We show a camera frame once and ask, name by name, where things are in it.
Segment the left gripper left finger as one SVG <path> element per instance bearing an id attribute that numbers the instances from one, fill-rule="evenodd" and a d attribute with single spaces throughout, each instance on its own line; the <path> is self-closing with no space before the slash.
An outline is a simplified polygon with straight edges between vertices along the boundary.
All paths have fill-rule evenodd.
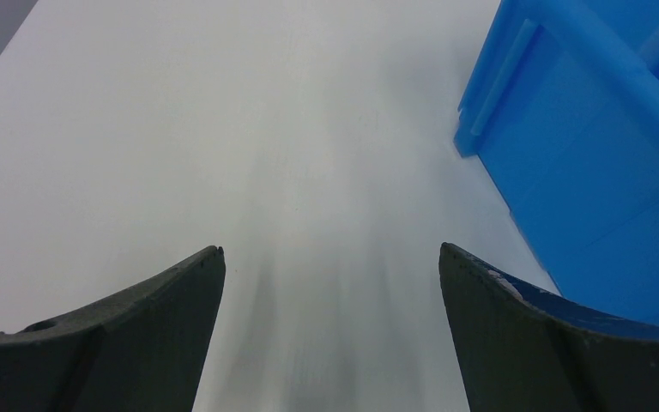
<path id="1" fill-rule="evenodd" d="M 226 277 L 210 246 L 72 312 L 0 332 L 0 411 L 190 411 Z"/>

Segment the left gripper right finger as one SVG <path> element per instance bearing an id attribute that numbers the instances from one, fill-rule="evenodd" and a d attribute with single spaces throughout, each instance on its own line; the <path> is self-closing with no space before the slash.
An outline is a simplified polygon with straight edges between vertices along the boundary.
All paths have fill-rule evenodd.
<path id="1" fill-rule="evenodd" d="M 659 326 L 581 306 L 451 243 L 438 271 L 473 411 L 659 411 Z"/>

